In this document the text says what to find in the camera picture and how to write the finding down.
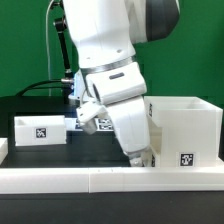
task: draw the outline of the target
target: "white box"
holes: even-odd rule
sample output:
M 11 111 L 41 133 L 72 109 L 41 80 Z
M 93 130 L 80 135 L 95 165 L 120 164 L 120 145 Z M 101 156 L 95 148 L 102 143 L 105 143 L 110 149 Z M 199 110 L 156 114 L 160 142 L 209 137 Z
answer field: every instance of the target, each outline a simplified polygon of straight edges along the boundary
M 2 164 L 7 154 L 8 154 L 8 140 L 7 138 L 0 138 L 0 164 Z
M 66 143 L 64 116 L 24 116 L 14 118 L 16 146 Z
M 145 105 L 156 167 L 216 165 L 222 109 L 197 97 L 145 97 Z

